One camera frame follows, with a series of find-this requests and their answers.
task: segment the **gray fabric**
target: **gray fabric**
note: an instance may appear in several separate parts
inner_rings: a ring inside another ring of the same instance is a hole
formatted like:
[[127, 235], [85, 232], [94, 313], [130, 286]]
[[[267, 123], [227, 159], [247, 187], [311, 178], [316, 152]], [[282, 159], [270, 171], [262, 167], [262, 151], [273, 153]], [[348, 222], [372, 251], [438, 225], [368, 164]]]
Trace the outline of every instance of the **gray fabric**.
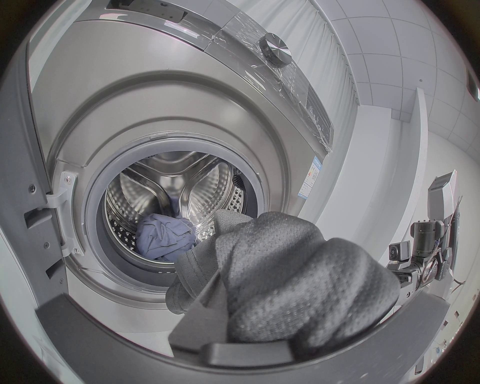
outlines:
[[216, 241], [232, 342], [288, 339], [299, 354], [341, 345], [395, 304], [400, 285], [358, 245], [325, 241], [312, 223], [278, 212]]
[[149, 260], [174, 263], [180, 255], [192, 248], [195, 241], [195, 228], [184, 218], [151, 214], [138, 223], [138, 252]]
[[217, 237], [250, 220], [251, 217], [233, 211], [218, 210], [215, 213], [215, 235], [179, 256], [175, 262], [177, 277], [165, 297], [170, 311], [185, 313], [218, 270], [215, 254]]
[[185, 313], [193, 304], [195, 299], [187, 292], [180, 282], [178, 276], [165, 294], [165, 302], [170, 312], [180, 315]]

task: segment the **stainless steel drum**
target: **stainless steel drum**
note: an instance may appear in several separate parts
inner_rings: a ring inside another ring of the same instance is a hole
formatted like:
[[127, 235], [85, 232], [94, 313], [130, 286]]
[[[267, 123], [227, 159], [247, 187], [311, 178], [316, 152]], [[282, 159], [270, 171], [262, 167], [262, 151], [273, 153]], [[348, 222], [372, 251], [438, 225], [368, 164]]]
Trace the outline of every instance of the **stainless steel drum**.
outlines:
[[184, 217], [198, 241], [215, 233], [218, 209], [242, 212], [238, 171], [224, 160], [199, 152], [166, 152], [143, 159], [116, 176], [105, 193], [113, 238], [136, 256], [137, 224], [152, 213]]

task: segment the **robotic hand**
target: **robotic hand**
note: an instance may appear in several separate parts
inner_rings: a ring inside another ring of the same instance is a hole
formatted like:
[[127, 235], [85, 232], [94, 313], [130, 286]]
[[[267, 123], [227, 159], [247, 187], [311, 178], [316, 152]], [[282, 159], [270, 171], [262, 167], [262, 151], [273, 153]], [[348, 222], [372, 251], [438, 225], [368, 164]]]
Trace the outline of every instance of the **robotic hand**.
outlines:
[[396, 305], [410, 300], [430, 284], [430, 293], [447, 300], [454, 281], [453, 269], [458, 249], [459, 204], [456, 176], [451, 173], [435, 178], [428, 189], [428, 217], [410, 227], [410, 241], [389, 245], [387, 269], [400, 280], [401, 292]]

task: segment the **gray cloth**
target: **gray cloth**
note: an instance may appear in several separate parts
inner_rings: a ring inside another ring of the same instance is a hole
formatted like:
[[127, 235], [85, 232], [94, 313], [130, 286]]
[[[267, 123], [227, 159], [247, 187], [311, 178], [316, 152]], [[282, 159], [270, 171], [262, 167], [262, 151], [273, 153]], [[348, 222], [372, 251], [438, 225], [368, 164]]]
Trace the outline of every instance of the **gray cloth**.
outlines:
[[136, 233], [138, 252], [146, 259], [174, 263], [195, 244], [195, 228], [185, 219], [151, 214], [139, 223]]
[[233, 211], [218, 210], [215, 213], [215, 235], [188, 250], [175, 262], [177, 276], [165, 297], [171, 312], [185, 313], [218, 270], [215, 253], [217, 237], [250, 220], [251, 217]]
[[282, 213], [222, 233], [215, 255], [230, 342], [289, 340], [300, 356], [337, 348], [381, 320], [399, 294], [395, 275], [361, 247], [325, 241], [314, 224]]

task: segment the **metal bracket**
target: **metal bracket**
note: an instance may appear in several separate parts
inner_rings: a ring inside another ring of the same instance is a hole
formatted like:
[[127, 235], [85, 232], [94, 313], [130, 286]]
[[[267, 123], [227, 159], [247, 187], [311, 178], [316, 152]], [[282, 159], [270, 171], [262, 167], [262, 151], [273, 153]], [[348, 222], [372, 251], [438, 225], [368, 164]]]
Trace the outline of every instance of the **metal bracket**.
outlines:
[[73, 223], [72, 197], [76, 180], [76, 174], [62, 172], [58, 192], [56, 194], [47, 195], [47, 204], [44, 206], [44, 208], [57, 210], [64, 243], [61, 247], [63, 257], [70, 256], [72, 253], [79, 256], [83, 256], [84, 254], [77, 239], [75, 225]]

